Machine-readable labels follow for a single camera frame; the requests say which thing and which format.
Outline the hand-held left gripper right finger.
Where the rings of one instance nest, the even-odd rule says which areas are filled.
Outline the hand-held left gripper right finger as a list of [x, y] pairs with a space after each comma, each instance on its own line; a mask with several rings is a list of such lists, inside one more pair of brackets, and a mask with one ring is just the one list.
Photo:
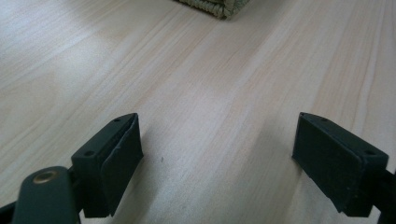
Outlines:
[[299, 115], [292, 158], [349, 217], [389, 216], [389, 155], [323, 117]]

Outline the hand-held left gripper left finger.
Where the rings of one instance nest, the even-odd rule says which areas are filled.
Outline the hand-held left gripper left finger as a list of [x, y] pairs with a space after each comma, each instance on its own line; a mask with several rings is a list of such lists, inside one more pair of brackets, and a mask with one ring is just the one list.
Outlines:
[[115, 214], [143, 157], [136, 113], [111, 120], [71, 157], [86, 217]]

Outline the green woven cloth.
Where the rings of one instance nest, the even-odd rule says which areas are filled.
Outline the green woven cloth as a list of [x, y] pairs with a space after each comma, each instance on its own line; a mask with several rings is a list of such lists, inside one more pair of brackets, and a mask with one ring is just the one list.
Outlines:
[[231, 19], [251, 0], [176, 0], [177, 2], [211, 14], [219, 19]]

